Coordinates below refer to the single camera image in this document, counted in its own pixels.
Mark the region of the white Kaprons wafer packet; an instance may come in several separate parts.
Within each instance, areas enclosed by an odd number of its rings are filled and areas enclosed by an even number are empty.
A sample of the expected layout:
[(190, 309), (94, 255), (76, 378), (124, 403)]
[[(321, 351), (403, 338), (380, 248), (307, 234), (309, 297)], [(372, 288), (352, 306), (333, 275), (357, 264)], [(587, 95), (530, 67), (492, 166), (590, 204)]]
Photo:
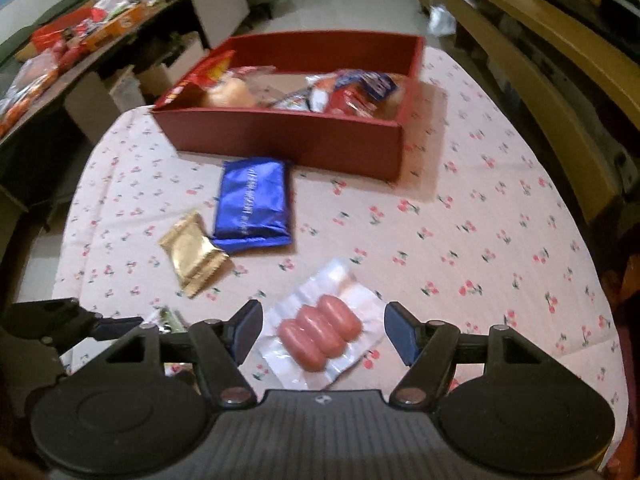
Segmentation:
[(166, 306), (155, 308), (144, 322), (157, 327), (161, 334), (182, 334), (188, 331), (180, 314)]

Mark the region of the gold foil snack packet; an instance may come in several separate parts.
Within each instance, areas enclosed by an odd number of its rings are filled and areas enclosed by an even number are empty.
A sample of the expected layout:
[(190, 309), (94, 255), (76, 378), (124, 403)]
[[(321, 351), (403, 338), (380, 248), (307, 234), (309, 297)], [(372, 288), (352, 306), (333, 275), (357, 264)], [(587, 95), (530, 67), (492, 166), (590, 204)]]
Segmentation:
[(182, 292), (195, 297), (222, 268), (229, 255), (214, 245), (196, 210), (182, 217), (160, 239), (171, 262)]

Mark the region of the pink sausages vacuum pack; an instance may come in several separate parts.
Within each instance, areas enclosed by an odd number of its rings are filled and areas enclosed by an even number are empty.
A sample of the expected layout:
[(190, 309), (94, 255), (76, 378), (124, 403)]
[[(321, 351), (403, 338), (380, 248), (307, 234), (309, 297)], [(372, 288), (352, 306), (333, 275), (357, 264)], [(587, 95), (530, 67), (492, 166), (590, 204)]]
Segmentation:
[(333, 260), (266, 309), (257, 350), (282, 387), (322, 390), (383, 338), (384, 304)]

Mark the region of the blue wafer biscuit packet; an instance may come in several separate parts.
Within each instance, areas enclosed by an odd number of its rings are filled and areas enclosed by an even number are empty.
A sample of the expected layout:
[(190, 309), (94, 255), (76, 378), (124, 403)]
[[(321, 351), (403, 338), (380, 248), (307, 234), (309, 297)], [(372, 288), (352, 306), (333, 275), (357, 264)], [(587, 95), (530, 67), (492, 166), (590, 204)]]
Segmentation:
[(292, 243), (288, 166), (265, 157), (224, 163), (212, 242), (227, 254)]

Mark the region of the steamed cake clear packet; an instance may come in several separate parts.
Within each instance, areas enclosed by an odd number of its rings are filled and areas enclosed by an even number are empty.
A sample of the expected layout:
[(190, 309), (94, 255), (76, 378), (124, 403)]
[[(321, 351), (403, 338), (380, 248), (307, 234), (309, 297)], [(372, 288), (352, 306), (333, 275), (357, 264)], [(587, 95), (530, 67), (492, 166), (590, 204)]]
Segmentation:
[(276, 68), (267, 66), (243, 66), (227, 70), (214, 84), (203, 89), (201, 107), (253, 108), (270, 107), (280, 92), (272, 88), (264, 78)]

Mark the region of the red blue snack packet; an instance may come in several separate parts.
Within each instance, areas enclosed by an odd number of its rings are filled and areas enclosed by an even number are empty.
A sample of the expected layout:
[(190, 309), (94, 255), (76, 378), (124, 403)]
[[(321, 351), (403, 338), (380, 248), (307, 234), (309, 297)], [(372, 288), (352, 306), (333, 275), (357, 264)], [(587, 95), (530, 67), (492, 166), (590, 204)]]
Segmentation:
[(391, 120), (405, 86), (406, 77), (399, 74), (338, 70), (310, 86), (309, 107), (331, 115)]

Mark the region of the red gummy candy bag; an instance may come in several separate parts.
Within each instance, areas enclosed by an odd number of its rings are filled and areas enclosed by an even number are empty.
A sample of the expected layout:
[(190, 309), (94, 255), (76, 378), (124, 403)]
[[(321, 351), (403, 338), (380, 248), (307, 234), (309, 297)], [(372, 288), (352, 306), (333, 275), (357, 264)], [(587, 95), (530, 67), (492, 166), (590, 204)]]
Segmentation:
[(162, 105), (171, 103), (189, 84), (194, 84), (201, 90), (213, 88), (228, 72), (234, 55), (235, 50), (209, 53), (167, 90), (158, 102)]

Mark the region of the white noodle snack bag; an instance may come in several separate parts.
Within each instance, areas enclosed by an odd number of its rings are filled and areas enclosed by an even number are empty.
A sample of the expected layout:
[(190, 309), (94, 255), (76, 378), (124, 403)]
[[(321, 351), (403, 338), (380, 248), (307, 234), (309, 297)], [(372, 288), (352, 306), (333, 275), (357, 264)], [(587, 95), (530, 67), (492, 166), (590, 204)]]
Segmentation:
[(334, 89), (335, 76), (309, 75), (297, 82), (303, 81), (302, 88), (288, 92), (282, 98), (274, 101), (270, 107), (274, 110), (289, 110), (290, 112), (323, 113), (329, 105), (330, 95)]

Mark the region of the cherry print tablecloth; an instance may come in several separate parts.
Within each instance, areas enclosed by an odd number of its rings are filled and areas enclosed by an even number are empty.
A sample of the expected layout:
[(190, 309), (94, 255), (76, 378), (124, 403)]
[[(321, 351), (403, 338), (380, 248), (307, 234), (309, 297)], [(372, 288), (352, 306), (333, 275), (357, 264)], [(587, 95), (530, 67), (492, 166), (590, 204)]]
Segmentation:
[(463, 333), (515, 328), (582, 378), (624, 428), (628, 392), (608, 300), (544, 166), (448, 54), (427, 48), (402, 174), (386, 183), (295, 168), (294, 242), (244, 252), (194, 298), (160, 238), (215, 217), (222, 161), (177, 152), (151, 112), (122, 114), (93, 149), (70, 206), (53, 293), (107, 316), (166, 307), (188, 322), (272, 307), (332, 260), (384, 301)]

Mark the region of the bag of orange fruit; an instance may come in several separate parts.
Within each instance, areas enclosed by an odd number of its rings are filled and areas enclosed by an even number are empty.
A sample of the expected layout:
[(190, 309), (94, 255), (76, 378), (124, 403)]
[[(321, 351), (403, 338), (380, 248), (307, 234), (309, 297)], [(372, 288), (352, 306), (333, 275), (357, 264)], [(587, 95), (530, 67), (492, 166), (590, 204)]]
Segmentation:
[(58, 60), (51, 49), (28, 60), (1, 99), (1, 135), (4, 136), (58, 79)]

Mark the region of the open cardboard carton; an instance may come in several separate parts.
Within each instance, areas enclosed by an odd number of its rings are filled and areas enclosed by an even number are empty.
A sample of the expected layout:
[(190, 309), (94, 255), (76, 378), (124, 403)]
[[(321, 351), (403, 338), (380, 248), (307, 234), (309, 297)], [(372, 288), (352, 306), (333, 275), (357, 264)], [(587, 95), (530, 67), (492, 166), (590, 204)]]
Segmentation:
[(148, 101), (159, 98), (206, 53), (197, 32), (173, 36), (165, 51), (149, 67), (137, 73), (142, 96)]

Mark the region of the dark side table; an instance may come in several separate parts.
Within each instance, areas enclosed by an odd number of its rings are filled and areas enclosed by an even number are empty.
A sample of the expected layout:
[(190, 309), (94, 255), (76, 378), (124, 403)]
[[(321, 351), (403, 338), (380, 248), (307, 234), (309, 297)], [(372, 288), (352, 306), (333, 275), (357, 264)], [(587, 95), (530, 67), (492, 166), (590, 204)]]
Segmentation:
[(70, 100), (80, 99), (88, 121), (104, 132), (113, 123), (106, 107), (81, 83), (91, 76), (113, 76), (130, 65), (151, 65), (151, 54), (174, 32), (196, 32), (202, 45), (216, 42), (205, 31), (204, 16), (213, 13), (220, 25), (238, 6), (231, 0), (174, 0), (106, 46), (91, 53), (58, 78), (1, 138), (1, 245), (47, 222), (48, 211), (70, 198), (70, 176), (79, 155), (93, 142), (70, 114)]

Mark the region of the red cardboard box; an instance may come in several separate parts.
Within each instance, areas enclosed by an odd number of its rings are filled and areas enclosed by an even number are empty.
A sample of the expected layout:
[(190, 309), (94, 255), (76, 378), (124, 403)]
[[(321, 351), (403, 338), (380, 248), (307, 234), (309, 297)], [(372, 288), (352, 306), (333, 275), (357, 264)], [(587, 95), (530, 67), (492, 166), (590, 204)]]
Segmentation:
[(366, 30), (232, 37), (152, 114), (179, 151), (395, 180), (423, 48), (419, 36)]

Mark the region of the orange cardboard box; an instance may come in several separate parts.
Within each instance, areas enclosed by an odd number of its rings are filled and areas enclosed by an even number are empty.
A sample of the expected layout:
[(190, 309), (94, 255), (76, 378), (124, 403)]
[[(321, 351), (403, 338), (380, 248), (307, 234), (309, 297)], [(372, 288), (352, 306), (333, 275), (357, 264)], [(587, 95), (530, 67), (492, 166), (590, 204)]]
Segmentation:
[(86, 48), (89, 52), (94, 52), (114, 39), (128, 34), (145, 19), (145, 14), (144, 6), (133, 6), (129, 10), (122, 12), (119, 16), (101, 25), (88, 35), (84, 41)]

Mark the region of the silver plastic bag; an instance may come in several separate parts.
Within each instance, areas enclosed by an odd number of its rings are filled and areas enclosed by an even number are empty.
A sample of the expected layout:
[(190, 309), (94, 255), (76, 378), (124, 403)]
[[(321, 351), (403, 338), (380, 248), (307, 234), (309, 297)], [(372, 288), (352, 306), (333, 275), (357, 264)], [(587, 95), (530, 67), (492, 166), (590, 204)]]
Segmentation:
[(452, 36), (456, 29), (457, 20), (444, 4), (430, 6), (427, 24), (427, 33), (430, 36), (437, 38)]

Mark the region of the long wooden tv bench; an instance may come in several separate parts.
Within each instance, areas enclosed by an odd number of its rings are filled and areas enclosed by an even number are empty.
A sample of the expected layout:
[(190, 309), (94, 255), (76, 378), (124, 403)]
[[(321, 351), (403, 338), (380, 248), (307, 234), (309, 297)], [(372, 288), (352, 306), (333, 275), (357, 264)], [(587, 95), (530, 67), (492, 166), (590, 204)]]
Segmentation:
[(456, 20), (533, 117), (590, 226), (614, 223), (639, 195), (639, 63), (576, 15), (606, 0), (418, 0)]

